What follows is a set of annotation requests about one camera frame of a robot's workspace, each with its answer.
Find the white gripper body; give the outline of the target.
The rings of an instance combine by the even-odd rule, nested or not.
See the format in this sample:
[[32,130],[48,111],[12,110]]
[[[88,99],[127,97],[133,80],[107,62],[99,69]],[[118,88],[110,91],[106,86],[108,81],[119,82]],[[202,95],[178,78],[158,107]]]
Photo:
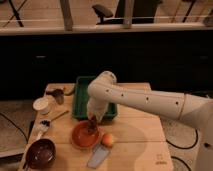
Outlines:
[[101,121],[108,109],[108,102],[90,98],[87,103],[87,117],[91,120],[93,117]]

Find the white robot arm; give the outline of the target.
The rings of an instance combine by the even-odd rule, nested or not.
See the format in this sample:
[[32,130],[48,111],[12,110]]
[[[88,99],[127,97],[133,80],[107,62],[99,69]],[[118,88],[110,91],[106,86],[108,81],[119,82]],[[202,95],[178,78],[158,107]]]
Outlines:
[[110,103],[164,116],[202,133],[195,171],[213,171],[213,98],[186,93],[137,90],[121,87],[111,71],[103,71],[87,88],[87,117],[98,122]]

